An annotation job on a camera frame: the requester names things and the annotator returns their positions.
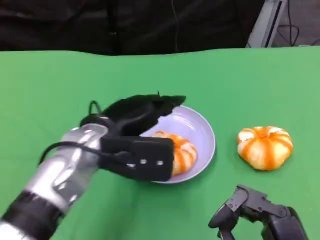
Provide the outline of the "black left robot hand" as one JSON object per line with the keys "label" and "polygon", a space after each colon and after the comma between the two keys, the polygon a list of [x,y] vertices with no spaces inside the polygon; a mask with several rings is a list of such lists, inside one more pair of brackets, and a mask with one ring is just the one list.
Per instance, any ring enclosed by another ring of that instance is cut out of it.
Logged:
{"label": "black left robot hand", "polygon": [[102,111],[102,115],[115,123],[119,135],[139,136],[185,100],[185,95],[139,94],[114,102]]}

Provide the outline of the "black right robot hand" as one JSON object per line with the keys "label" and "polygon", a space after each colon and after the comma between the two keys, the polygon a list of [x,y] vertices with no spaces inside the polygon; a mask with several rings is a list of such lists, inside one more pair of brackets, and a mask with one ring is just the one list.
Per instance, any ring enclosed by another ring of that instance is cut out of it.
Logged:
{"label": "black right robot hand", "polygon": [[217,210],[208,223],[218,229],[221,240],[233,240],[232,230],[239,218],[263,224],[264,240],[307,240],[305,228],[294,208],[274,204],[267,195],[250,187],[238,184],[233,195]]}

